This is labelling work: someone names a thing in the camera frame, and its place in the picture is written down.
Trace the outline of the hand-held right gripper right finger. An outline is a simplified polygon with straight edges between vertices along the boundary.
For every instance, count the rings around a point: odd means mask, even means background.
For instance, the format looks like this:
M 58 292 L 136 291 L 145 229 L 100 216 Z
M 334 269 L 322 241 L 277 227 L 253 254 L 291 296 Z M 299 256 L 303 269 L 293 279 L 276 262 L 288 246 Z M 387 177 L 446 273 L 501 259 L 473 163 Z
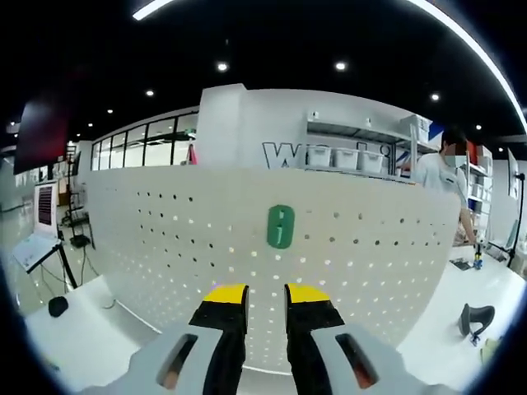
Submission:
M 401 355 L 346 324 L 329 296 L 286 284 L 287 360 L 299 394 L 410 394 Z

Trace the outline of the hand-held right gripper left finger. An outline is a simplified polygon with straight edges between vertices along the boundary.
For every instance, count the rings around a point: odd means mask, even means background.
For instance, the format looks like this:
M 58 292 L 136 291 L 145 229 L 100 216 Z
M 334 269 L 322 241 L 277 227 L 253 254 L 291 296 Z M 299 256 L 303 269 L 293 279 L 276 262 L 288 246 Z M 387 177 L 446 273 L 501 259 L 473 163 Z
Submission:
M 216 286 L 188 323 L 177 323 L 130 360 L 124 394 L 235 394 L 245 362 L 246 284 Z

